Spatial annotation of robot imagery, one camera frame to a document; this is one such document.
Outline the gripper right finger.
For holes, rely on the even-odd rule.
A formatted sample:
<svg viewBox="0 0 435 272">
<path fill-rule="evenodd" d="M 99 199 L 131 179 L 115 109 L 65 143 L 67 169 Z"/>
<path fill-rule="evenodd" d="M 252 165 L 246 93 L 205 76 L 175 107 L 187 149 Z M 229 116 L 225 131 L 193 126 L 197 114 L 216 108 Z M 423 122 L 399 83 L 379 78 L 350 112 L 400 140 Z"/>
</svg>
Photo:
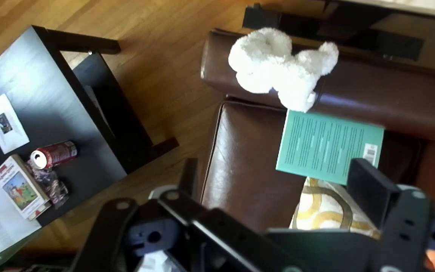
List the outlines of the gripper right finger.
<svg viewBox="0 0 435 272">
<path fill-rule="evenodd" d="M 435 203 L 418 188 L 400 188 L 363 158 L 349 165 L 347 191 L 381 236 L 368 272 L 432 272 L 427 251 L 435 251 Z"/>
</svg>

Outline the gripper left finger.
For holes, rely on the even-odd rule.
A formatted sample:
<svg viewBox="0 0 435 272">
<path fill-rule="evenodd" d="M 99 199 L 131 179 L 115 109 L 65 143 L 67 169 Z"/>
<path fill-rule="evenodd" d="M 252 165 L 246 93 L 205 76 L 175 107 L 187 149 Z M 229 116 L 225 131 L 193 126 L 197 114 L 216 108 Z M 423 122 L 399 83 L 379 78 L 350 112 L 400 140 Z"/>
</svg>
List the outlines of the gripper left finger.
<svg viewBox="0 0 435 272">
<path fill-rule="evenodd" d="M 157 188 L 143 205 L 104 204 L 70 272 L 136 272 L 158 252 L 178 271 L 297 272 L 297 260 L 271 239 L 194 199 L 198 166 L 187 159 L 178 186 Z"/>
</svg>

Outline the small illustrated book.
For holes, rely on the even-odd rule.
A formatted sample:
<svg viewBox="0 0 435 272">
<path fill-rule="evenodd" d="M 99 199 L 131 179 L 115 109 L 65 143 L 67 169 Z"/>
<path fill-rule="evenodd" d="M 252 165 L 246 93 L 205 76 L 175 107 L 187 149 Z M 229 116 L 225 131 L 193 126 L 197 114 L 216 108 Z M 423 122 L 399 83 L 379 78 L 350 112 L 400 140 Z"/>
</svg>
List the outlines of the small illustrated book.
<svg viewBox="0 0 435 272">
<path fill-rule="evenodd" d="M 26 220 L 36 219 L 51 206 L 49 197 L 19 155 L 9 156 L 0 165 L 0 188 Z"/>
</svg>

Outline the blue book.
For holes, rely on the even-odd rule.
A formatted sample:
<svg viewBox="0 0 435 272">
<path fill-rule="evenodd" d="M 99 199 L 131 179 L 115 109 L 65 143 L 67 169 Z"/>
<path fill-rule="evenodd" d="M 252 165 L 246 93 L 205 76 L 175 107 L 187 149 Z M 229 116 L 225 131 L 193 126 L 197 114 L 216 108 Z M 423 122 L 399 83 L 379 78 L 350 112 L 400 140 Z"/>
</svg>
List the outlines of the blue book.
<svg viewBox="0 0 435 272">
<path fill-rule="evenodd" d="M 288 110 L 276 170 L 346 185 L 352 159 L 378 167 L 385 129 Z"/>
</svg>

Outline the white teddy bear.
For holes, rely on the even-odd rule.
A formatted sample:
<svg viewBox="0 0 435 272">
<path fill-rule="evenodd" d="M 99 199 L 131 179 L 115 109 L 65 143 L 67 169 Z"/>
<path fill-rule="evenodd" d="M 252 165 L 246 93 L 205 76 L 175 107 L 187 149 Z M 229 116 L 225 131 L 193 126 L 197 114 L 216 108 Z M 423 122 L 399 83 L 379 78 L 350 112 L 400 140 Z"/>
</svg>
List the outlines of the white teddy bear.
<svg viewBox="0 0 435 272">
<path fill-rule="evenodd" d="M 236 40 L 228 64 L 244 90 L 254 94 L 275 90 L 285 108 L 307 113 L 316 101 L 314 89 L 319 79 L 331 73 L 338 57 L 333 42 L 293 54 L 290 36 L 261 28 Z"/>
</svg>

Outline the crumpled clear plastic bag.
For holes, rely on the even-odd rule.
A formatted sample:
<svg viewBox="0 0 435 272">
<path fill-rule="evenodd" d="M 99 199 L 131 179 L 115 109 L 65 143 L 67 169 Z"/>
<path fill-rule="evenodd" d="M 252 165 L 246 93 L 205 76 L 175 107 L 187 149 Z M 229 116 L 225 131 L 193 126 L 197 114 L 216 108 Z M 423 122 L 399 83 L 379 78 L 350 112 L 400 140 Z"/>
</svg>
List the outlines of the crumpled clear plastic bag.
<svg viewBox="0 0 435 272">
<path fill-rule="evenodd" d="M 69 199 L 67 186 L 59 180 L 52 168 L 39 169 L 31 160 L 26 161 L 25 164 L 37 184 L 49 197 L 54 208 L 59 209 Z"/>
</svg>

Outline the white yellow patterned cushion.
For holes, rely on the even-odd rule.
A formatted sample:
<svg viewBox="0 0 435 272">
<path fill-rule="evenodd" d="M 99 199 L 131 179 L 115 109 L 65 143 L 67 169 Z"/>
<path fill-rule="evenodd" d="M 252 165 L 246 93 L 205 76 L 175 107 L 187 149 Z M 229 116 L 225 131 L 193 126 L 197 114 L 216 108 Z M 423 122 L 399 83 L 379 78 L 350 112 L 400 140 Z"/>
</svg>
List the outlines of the white yellow patterned cushion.
<svg viewBox="0 0 435 272">
<path fill-rule="evenodd" d="M 359 208 L 345 187 L 307 177 L 290 229 L 340 229 L 378 239 L 381 231 Z"/>
</svg>

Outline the red soda can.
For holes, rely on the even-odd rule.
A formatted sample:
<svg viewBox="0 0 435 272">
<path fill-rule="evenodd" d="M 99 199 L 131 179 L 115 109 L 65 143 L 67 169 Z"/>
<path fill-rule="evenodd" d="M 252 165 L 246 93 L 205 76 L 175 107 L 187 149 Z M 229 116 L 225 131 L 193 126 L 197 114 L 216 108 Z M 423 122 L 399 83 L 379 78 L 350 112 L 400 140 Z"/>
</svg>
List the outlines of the red soda can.
<svg viewBox="0 0 435 272">
<path fill-rule="evenodd" d="M 72 141 L 63 141 L 34 150 L 30 155 L 31 163 L 37 169 L 49 169 L 76 158 L 77 146 Z"/>
</svg>

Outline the black side table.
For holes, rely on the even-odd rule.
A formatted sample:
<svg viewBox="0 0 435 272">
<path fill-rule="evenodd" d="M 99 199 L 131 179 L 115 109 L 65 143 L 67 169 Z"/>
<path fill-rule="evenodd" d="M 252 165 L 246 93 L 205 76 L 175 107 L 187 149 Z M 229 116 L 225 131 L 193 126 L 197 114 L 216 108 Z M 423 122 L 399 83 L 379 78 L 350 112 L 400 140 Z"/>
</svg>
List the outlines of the black side table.
<svg viewBox="0 0 435 272">
<path fill-rule="evenodd" d="M 38 217 L 43 227 L 179 145 L 150 139 L 102 56 L 120 51 L 116 40 L 30 26 L 0 55 L 0 95 L 29 137 L 13 153 L 62 141 L 78 147 L 56 168 L 69 199 Z M 0 164 L 6 158 L 0 148 Z"/>
</svg>

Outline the white card with picture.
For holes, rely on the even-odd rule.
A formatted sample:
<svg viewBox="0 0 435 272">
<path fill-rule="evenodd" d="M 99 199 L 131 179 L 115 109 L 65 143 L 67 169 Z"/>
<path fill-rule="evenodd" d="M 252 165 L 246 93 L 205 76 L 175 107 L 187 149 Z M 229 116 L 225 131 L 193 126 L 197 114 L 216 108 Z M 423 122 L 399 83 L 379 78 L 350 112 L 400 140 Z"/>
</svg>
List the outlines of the white card with picture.
<svg viewBox="0 0 435 272">
<path fill-rule="evenodd" d="M 7 95 L 0 95 L 0 148 L 2 153 L 8 154 L 29 142 L 29 137 Z"/>
</svg>

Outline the black low table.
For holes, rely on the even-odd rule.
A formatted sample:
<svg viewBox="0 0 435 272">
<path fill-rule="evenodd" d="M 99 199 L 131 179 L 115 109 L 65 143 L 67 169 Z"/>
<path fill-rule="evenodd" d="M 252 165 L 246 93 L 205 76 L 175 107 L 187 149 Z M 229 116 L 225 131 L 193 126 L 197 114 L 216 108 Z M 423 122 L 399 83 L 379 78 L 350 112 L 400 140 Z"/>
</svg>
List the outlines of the black low table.
<svg viewBox="0 0 435 272">
<path fill-rule="evenodd" d="M 424 39 L 373 29 L 374 24 L 392 14 L 391 9 L 346 3 L 345 0 L 321 1 L 324 2 L 324 11 L 330 3 L 337 3 L 337 7 L 327 18 L 272 10 L 255 3 L 246 7 L 243 27 L 253 30 L 275 28 L 289 36 L 333 41 L 345 47 L 373 52 L 386 59 L 419 59 Z"/>
</svg>

